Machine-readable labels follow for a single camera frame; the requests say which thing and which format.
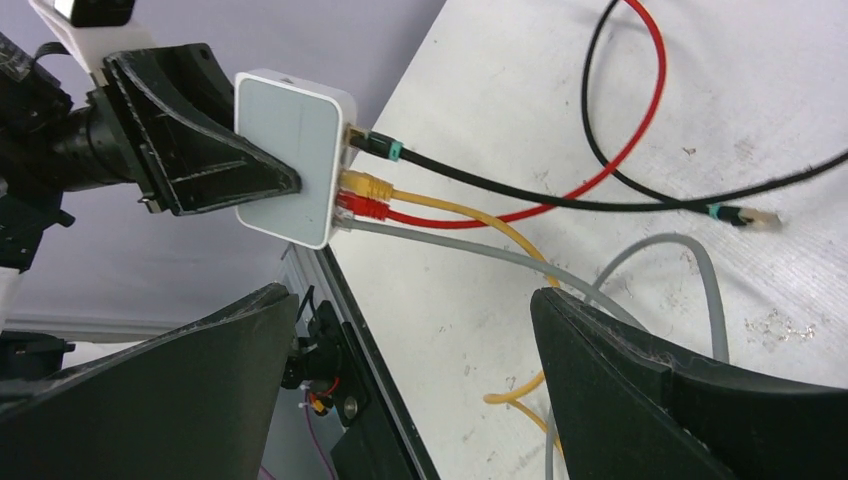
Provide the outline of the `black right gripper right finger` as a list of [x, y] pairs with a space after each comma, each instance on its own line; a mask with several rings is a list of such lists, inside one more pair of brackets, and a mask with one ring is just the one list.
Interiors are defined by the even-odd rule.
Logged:
[[710, 359], [555, 288], [536, 345], [572, 479], [843, 479], [847, 393]]

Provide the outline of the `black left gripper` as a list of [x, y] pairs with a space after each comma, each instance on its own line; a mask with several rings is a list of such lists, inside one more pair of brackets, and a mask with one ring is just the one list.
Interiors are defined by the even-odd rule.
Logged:
[[52, 129], [52, 184], [137, 184], [151, 211], [206, 213], [296, 194], [295, 169], [235, 131], [235, 88], [205, 43], [103, 60], [103, 87]]

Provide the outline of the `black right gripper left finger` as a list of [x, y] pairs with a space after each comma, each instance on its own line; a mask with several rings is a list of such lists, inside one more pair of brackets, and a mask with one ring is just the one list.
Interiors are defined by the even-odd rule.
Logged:
[[298, 298], [268, 284], [200, 320], [1, 385], [5, 479], [254, 479]]

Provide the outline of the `white network switch box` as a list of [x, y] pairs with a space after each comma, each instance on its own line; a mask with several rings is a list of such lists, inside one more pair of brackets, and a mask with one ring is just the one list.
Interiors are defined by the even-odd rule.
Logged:
[[236, 207], [247, 228], [310, 249], [324, 248], [342, 170], [354, 154], [344, 137], [357, 123], [357, 103], [344, 91], [270, 69], [235, 76], [235, 132], [298, 174], [296, 193]]

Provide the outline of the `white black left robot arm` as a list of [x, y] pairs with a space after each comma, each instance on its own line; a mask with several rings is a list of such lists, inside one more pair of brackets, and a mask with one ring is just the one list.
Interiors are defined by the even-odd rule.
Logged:
[[236, 134], [235, 89], [204, 43], [121, 50], [74, 108], [41, 64], [1, 41], [1, 314], [44, 232], [70, 227], [68, 192], [134, 184], [152, 213], [207, 213], [301, 190], [298, 173]]

